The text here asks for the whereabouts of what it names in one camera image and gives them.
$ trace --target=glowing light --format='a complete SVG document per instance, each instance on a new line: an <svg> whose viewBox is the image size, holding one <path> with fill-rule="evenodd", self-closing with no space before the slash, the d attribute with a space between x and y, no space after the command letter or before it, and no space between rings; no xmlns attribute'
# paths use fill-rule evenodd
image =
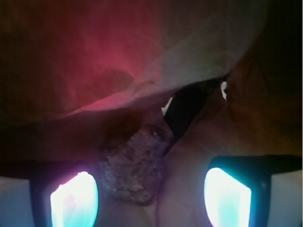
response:
<svg viewBox="0 0 303 227"><path fill-rule="evenodd" d="M206 211L214 227L248 227L251 190L220 168L205 177Z"/></svg>
<svg viewBox="0 0 303 227"><path fill-rule="evenodd" d="M59 185L51 196L53 227L92 227L98 213L98 188L94 177L78 173Z"/></svg>

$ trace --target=cyan light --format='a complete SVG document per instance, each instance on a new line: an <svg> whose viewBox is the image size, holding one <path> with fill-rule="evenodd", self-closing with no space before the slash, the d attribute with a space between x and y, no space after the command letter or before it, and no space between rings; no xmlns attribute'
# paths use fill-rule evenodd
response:
<svg viewBox="0 0 303 227"><path fill-rule="evenodd" d="M98 188L87 172L59 187L50 196L53 227L92 227L98 213Z"/></svg>
<svg viewBox="0 0 303 227"><path fill-rule="evenodd" d="M220 168L210 169L205 177L204 198L214 227L248 227L251 189Z"/></svg>

